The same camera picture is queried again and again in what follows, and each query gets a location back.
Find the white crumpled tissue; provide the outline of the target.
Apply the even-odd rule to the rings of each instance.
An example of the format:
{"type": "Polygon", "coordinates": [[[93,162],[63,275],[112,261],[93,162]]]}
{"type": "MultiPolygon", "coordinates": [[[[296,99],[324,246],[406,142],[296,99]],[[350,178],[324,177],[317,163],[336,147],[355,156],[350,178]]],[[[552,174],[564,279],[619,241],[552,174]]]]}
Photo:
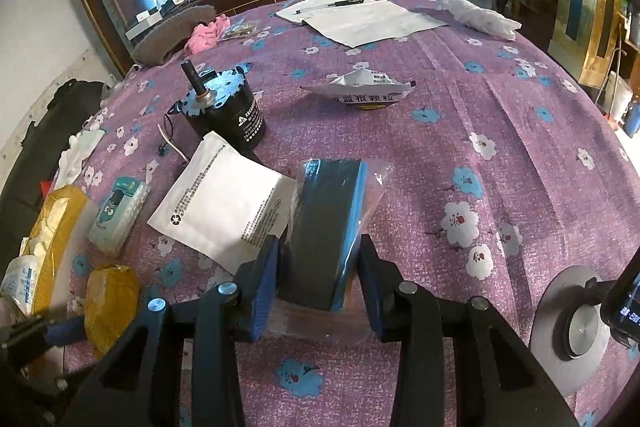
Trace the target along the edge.
{"type": "Polygon", "coordinates": [[[439,9],[449,12],[464,26],[506,41],[514,41],[516,33],[522,28],[517,20],[511,20],[494,10],[481,8],[469,0],[439,0],[439,9]]]}

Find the black electric motor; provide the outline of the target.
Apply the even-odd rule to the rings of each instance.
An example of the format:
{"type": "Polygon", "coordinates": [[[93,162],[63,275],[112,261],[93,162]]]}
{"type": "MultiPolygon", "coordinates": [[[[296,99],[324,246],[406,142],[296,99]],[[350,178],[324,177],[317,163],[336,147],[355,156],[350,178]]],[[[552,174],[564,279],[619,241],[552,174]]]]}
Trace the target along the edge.
{"type": "Polygon", "coordinates": [[[246,79],[253,64],[241,63],[224,70],[206,68],[201,72],[190,60],[180,66],[191,89],[172,104],[168,114],[182,115],[201,138],[215,132],[238,152],[252,153],[267,129],[246,79]]]}

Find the white blue wipes pack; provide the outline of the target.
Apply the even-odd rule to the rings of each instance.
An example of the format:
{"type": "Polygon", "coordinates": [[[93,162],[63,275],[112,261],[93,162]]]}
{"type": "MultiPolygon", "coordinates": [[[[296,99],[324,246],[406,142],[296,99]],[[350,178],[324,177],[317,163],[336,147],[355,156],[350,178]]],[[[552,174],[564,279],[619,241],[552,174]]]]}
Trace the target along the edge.
{"type": "Polygon", "coordinates": [[[1,294],[9,297],[24,315],[32,314],[41,261],[32,255],[13,259],[6,268],[1,294]]]}

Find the black luggage bag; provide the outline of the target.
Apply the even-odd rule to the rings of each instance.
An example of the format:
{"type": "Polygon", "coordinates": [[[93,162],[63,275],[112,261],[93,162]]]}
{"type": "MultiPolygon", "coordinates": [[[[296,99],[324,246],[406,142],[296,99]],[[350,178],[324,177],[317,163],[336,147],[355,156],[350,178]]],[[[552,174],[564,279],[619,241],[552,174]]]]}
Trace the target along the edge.
{"type": "Polygon", "coordinates": [[[1,192],[1,268],[17,257],[22,238],[35,224],[43,205],[40,183],[51,181],[68,138],[99,109],[103,84],[71,79],[56,90],[38,124],[30,124],[22,150],[1,192]]]}

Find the blue sponge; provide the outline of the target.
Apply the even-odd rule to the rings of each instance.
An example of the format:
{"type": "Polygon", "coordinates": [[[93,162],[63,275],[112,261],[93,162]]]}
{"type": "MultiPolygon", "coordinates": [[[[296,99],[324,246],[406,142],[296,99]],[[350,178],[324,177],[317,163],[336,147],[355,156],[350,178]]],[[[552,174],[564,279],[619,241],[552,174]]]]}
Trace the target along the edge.
{"type": "Polygon", "coordinates": [[[363,299],[352,291],[361,237],[393,173],[393,164],[384,159],[303,162],[281,239],[268,336],[325,343],[368,340],[363,299]]]}

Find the smartphone on stand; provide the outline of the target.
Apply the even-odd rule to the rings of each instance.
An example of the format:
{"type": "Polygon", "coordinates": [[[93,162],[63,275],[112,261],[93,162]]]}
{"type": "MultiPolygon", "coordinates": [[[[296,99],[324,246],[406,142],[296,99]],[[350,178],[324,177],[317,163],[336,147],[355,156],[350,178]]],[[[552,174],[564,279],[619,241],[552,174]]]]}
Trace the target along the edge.
{"type": "Polygon", "coordinates": [[[602,321],[627,349],[639,343],[639,259],[640,251],[636,251],[601,306],[602,321]]]}

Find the white printed pouch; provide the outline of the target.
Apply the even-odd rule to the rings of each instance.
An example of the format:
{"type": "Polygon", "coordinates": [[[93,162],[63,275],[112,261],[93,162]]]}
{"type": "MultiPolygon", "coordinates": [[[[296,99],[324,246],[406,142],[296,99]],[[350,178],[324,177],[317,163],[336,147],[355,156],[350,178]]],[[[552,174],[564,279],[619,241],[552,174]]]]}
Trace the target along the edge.
{"type": "Polygon", "coordinates": [[[210,132],[148,225],[235,273],[257,257],[267,236],[285,230],[294,188],[293,179],[210,132]]]}

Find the yellow snack packet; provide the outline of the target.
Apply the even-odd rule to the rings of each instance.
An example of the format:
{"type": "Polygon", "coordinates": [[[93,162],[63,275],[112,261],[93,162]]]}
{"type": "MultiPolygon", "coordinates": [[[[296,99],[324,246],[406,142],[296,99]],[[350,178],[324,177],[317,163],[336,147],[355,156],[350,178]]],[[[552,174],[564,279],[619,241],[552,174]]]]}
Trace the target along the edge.
{"type": "Polygon", "coordinates": [[[85,332],[98,357],[114,346],[137,315],[139,291],[134,269],[126,265],[105,265],[89,275],[85,332]]]}

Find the pink cloth scrunchie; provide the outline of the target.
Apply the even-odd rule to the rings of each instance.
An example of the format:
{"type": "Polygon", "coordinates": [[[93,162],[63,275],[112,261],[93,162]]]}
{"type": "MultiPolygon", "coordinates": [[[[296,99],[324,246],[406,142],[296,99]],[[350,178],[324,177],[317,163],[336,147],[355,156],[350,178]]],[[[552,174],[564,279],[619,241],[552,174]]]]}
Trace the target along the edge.
{"type": "Polygon", "coordinates": [[[193,55],[214,48],[230,26],[231,20],[227,15],[219,15],[210,23],[196,25],[191,37],[186,40],[184,52],[193,55]]]}

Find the yellow edged white box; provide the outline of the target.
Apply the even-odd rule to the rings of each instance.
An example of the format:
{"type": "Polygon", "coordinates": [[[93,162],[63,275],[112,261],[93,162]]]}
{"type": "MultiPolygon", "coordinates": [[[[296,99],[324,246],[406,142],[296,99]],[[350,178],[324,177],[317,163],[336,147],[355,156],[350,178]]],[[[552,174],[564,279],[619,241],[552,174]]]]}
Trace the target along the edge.
{"type": "Polygon", "coordinates": [[[18,255],[36,256],[41,261],[32,314],[66,311],[72,264],[97,213],[96,203],[75,185],[47,196],[18,255]]]}

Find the teal tissue pack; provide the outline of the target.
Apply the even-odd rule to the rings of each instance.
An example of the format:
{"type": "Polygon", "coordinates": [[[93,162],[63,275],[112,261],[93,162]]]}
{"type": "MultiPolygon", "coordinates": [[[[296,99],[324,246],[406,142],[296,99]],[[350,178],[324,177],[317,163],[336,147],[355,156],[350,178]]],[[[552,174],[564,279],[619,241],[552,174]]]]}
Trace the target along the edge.
{"type": "Polygon", "coordinates": [[[93,221],[88,241],[102,254],[117,259],[150,192],[149,184],[119,176],[93,221]]]}

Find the purple floral tablecloth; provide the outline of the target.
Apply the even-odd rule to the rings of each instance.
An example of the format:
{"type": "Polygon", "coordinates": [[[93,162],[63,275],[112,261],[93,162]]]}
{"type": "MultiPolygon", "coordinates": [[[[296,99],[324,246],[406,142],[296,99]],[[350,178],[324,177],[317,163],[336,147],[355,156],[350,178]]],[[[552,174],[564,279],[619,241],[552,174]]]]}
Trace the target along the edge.
{"type": "MultiPolygon", "coordinates": [[[[524,37],[489,38],[452,20],[409,37],[349,49],[276,13],[232,18],[255,35],[195,55],[196,67],[251,62],[247,80],[267,132],[256,147],[287,176],[314,157],[394,166],[369,231],[381,257],[434,295],[485,295],[528,343],[535,308],[556,273],[593,267],[617,279],[639,247],[639,176],[578,84],[524,37]],[[405,100],[359,110],[306,93],[354,69],[416,83],[405,100]]],[[[92,117],[105,135],[76,180],[98,205],[119,176],[151,192],[118,259],[143,300],[198,298],[229,280],[215,262],[146,224],[182,171],[162,156],[158,124],[188,90],[179,59],[129,75],[92,117]]],[[[265,338],[238,361],[247,426],[388,426],[398,346],[338,347],[265,338]]]]}

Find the grey brown cushion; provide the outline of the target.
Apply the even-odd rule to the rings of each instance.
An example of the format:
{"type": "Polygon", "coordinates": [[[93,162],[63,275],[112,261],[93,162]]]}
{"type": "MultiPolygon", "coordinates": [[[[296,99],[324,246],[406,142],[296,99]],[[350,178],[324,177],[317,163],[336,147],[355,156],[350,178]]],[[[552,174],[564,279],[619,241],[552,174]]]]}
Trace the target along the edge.
{"type": "Polygon", "coordinates": [[[134,47],[132,60],[145,67],[165,64],[191,38],[193,29],[216,18],[211,5],[187,8],[155,25],[134,47]]]}

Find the round metal stand base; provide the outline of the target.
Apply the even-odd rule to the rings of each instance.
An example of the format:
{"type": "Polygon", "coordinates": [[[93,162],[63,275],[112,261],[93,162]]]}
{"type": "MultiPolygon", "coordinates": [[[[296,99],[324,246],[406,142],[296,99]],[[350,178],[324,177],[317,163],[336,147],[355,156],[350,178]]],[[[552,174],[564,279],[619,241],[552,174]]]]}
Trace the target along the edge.
{"type": "Polygon", "coordinates": [[[538,303],[529,350],[564,397],[588,383],[608,347],[598,296],[603,287],[596,271],[574,265],[551,281],[538,303]]]}

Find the black pen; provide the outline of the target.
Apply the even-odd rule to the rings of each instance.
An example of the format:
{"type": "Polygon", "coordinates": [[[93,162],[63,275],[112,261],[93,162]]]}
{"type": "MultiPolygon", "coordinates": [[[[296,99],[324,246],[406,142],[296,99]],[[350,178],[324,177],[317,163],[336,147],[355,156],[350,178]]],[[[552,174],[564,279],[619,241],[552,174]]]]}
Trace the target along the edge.
{"type": "Polygon", "coordinates": [[[344,8],[344,6],[352,6],[363,4],[364,0],[340,0],[326,4],[318,4],[313,6],[308,6],[308,8],[303,8],[296,10],[295,15],[306,14],[314,11],[331,9],[331,8],[344,8]]]}

